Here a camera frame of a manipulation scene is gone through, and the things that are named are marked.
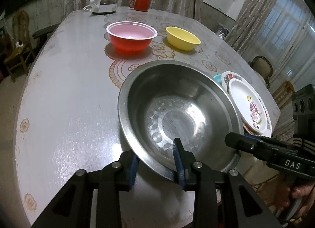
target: white plate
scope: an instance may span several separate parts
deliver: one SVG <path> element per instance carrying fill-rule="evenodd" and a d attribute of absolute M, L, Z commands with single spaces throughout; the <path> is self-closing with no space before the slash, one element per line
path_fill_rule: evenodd
<path fill-rule="evenodd" d="M 251 84 L 249 84 L 241 75 L 235 73 L 235 72 L 230 72 L 230 71 L 226 71 L 224 73 L 222 73 L 221 75 L 221 84 L 222 87 L 227 91 L 227 87 L 230 81 L 230 78 L 237 78 L 241 81 L 243 81 L 252 91 L 255 91 L 255 89 L 252 87 Z M 264 104 L 263 100 L 261 99 L 261 97 L 259 96 L 259 94 L 257 93 L 256 97 L 259 99 L 259 101 L 262 104 L 262 107 L 264 108 L 265 114 L 267 116 L 267 129 L 266 131 L 262 134 L 262 136 L 264 137 L 271 137 L 272 135 L 272 126 L 271 126 L 271 122 L 270 122 L 270 118 L 269 118 L 269 112 L 266 108 L 266 105 Z"/>
<path fill-rule="evenodd" d="M 258 134 L 265 132 L 267 129 L 267 116 L 257 97 L 258 93 L 237 78 L 232 78 L 229 81 L 228 89 L 241 113 L 243 122 Z"/>

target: round table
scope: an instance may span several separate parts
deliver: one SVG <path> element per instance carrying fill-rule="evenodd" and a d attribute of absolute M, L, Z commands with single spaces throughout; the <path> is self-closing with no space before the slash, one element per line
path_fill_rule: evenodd
<path fill-rule="evenodd" d="M 138 56 L 117 54 L 106 27 L 116 21 L 149 24 L 158 31 Z M 165 28 L 195 34 L 190 52 L 169 45 Z M 119 89 L 145 62 L 177 60 L 211 76 L 233 71 L 260 94 L 272 127 L 280 111 L 255 72 L 230 46 L 196 20 L 158 10 L 120 7 L 109 15 L 72 12 L 57 28 L 28 74 L 16 120 L 15 163 L 22 204 L 31 224 L 76 170 L 100 170 L 128 150 L 118 120 Z M 123 227 L 183 227 L 192 221 L 194 192 L 140 163 L 133 190 L 120 193 Z"/>

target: red bowl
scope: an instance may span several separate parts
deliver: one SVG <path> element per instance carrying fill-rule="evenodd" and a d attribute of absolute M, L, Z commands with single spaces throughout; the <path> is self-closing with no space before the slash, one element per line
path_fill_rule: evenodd
<path fill-rule="evenodd" d="M 141 53 L 158 34 L 149 25 L 128 21 L 112 23 L 106 30 L 116 52 L 125 55 Z"/>

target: blue bowl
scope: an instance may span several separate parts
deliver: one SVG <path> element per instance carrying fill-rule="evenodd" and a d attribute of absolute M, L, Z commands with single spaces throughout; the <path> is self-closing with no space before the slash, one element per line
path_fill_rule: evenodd
<path fill-rule="evenodd" d="M 213 77 L 220 85 L 222 85 L 222 82 L 221 82 L 221 75 L 222 75 L 222 74 L 217 74 L 217 75 L 215 75 L 215 76 Z"/>

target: bowl rim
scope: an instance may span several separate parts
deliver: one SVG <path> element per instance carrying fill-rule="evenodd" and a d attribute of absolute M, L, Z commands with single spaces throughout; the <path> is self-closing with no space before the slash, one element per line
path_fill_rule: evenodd
<path fill-rule="evenodd" d="M 109 29 L 110 29 L 112 26 L 116 25 L 116 24 L 134 24 L 134 25 L 142 26 L 142 27 L 145 27 L 145 28 L 147 28 L 147 29 L 151 29 L 151 30 L 154 32 L 154 35 L 151 36 L 151 37 L 149 37 L 149 38 L 126 38 L 126 37 L 118 36 L 118 35 L 116 35 L 116 34 L 114 34 L 114 33 L 112 33 L 112 32 L 109 31 Z M 111 23 L 111 24 L 109 24 L 109 25 L 106 27 L 106 31 L 107 31 L 110 35 L 115 36 L 115 37 L 117 37 L 117 38 L 130 39 L 130 40 L 146 40 L 146 39 L 153 39 L 153 38 L 155 38 L 155 37 L 157 36 L 157 34 L 158 34 L 157 31 L 156 31 L 156 29 L 154 29 L 153 27 L 151 27 L 151 26 L 149 26 L 149 25 L 147 25 L 147 24 L 138 23 L 138 22 L 132 22 L 132 21 L 121 21 L 121 22 Z"/>
<path fill-rule="evenodd" d="M 157 65 L 165 65 L 165 64 L 172 64 L 172 65 L 180 65 L 188 68 L 192 68 L 195 71 L 201 73 L 208 79 L 210 79 L 213 83 L 215 83 L 218 88 L 225 94 L 225 96 L 229 99 L 229 102 L 231 103 L 236 116 L 237 116 L 237 121 L 238 121 L 238 132 L 239 134 L 243 135 L 243 123 L 241 120 L 241 115 L 239 113 L 239 110 L 237 109 L 234 101 L 232 100 L 231 96 L 228 94 L 226 90 L 224 90 L 220 84 L 215 81 L 210 75 L 207 75 L 200 69 L 190 65 L 186 64 L 180 61 L 172 61 L 172 60 L 157 60 L 157 61 L 151 61 L 147 62 L 135 70 L 133 70 L 125 79 L 124 83 L 122 84 L 119 95 L 118 95 L 118 102 L 117 102 L 117 109 L 118 109 L 118 120 L 119 124 L 122 130 L 122 133 L 130 146 L 130 148 L 133 150 L 133 152 L 139 157 L 139 159 L 147 165 L 150 169 L 161 175 L 162 177 L 170 180 L 170 181 L 175 181 L 177 179 L 177 174 L 176 171 L 171 170 L 170 168 L 164 166 L 162 163 L 158 162 L 154 158 L 152 158 L 148 152 L 143 148 L 142 144 L 140 143 L 140 140 L 137 138 L 135 132 L 132 129 L 132 125 L 129 119 L 129 114 L 128 114 L 128 96 L 129 96 L 129 91 L 131 89 L 131 86 L 133 85 L 133 82 L 137 79 L 137 77 L 143 73 L 144 71 L 155 67 Z M 229 164 L 225 167 L 223 172 L 227 172 L 229 169 L 234 168 L 241 156 L 241 152 L 235 150 L 235 155 L 229 162 Z"/>
<path fill-rule="evenodd" d="M 171 33 L 171 32 L 169 31 L 169 28 L 177 28 L 177 29 L 180 29 L 180 30 L 182 30 L 182 31 L 184 31 L 184 32 L 188 32 L 189 34 L 191 34 L 192 36 L 194 36 L 197 40 L 199 40 L 199 43 L 197 44 L 197 43 L 194 43 L 194 42 L 190 42 L 190 41 L 184 40 L 184 39 L 178 37 L 177 35 L 174 35 L 173 33 Z M 191 43 L 191 44 L 194 44 L 194 45 L 200 45 L 200 44 L 201 44 L 201 40 L 200 40 L 196 35 L 192 34 L 191 32 L 189 32 L 189 31 L 187 31 L 187 30 L 184 30 L 184 29 L 182 29 L 182 28 L 180 28 L 180 27 L 168 26 L 168 27 L 166 27 L 166 31 L 167 31 L 167 33 L 169 33 L 170 35 L 172 35 L 172 36 L 174 36 L 174 37 L 176 37 L 176 38 L 179 38 L 180 40 L 185 41 L 185 42 L 187 42 L 187 43 Z"/>

